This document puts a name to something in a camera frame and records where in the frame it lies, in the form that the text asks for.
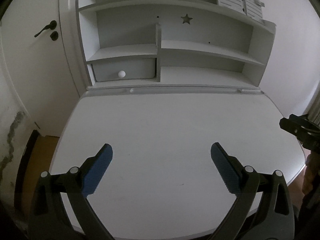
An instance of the drawer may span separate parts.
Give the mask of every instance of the drawer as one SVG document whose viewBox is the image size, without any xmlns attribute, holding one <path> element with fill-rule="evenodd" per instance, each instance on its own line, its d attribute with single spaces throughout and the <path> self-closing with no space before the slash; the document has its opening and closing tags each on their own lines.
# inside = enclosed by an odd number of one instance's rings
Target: drawer
<svg viewBox="0 0 320 240">
<path fill-rule="evenodd" d="M 124 79 L 151 79 L 156 76 L 156 59 L 102 59 L 95 61 L 92 64 L 92 68 L 97 82 Z M 120 71 L 125 72 L 124 77 L 119 77 Z"/>
</svg>

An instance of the white wall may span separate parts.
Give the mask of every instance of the white wall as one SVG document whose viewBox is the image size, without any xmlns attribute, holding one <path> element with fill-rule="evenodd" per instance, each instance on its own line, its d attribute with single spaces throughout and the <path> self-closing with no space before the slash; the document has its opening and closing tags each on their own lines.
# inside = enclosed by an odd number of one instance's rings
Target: white wall
<svg viewBox="0 0 320 240">
<path fill-rule="evenodd" d="M 284 116 L 307 113 L 320 81 L 320 19 L 308 0 L 261 0 L 276 38 L 260 88 Z"/>
<path fill-rule="evenodd" d="M 20 160 L 35 128 L 6 73 L 0 27 L 0 199 L 7 205 L 13 206 Z"/>
</svg>

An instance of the wooden floor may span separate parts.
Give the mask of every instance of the wooden floor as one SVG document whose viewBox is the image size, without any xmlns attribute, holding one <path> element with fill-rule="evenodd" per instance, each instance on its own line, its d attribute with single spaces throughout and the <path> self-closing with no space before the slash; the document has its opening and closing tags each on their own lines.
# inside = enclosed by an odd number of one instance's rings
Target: wooden floor
<svg viewBox="0 0 320 240">
<path fill-rule="evenodd" d="M 59 137 L 39 136 L 33 148 L 24 182 L 22 187 L 22 211 L 26 219 L 29 217 L 31 201 L 36 183 L 42 171 L 48 171 Z M 305 156 L 310 154 L 309 150 L 304 150 Z M 302 193 L 302 183 L 305 169 L 289 185 L 292 204 L 300 209 L 304 194 Z"/>
<path fill-rule="evenodd" d="M 59 137 L 39 136 L 32 150 L 22 186 L 22 212 L 29 217 L 33 192 L 41 172 L 48 171 Z"/>
</svg>

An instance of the keyhole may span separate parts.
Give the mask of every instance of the keyhole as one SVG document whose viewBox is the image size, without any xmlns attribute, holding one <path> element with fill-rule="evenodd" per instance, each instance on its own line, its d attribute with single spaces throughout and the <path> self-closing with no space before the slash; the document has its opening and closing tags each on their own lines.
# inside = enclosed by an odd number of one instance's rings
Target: keyhole
<svg viewBox="0 0 320 240">
<path fill-rule="evenodd" d="M 59 33 L 56 31 L 51 33 L 50 38 L 51 38 L 51 40 L 56 41 L 59 38 Z"/>
</svg>

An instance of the wall stain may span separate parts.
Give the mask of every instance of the wall stain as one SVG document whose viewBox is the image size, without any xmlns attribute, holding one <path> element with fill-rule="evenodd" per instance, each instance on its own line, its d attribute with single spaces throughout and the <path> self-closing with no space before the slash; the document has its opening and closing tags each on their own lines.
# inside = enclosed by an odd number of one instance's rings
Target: wall stain
<svg viewBox="0 0 320 240">
<path fill-rule="evenodd" d="M 14 118 L 14 121 L 10 125 L 10 129 L 7 135 L 7 144 L 9 146 L 9 152 L 8 155 L 3 158 L 3 160 L 0 162 L 0 185 L 2 183 L 3 179 L 3 170 L 6 168 L 6 166 L 12 162 L 13 159 L 13 152 L 14 152 L 14 147 L 13 147 L 13 138 L 16 133 L 16 129 L 18 128 L 19 124 L 22 122 L 23 117 L 25 116 L 25 113 L 22 111 L 17 112 L 16 117 Z"/>
</svg>

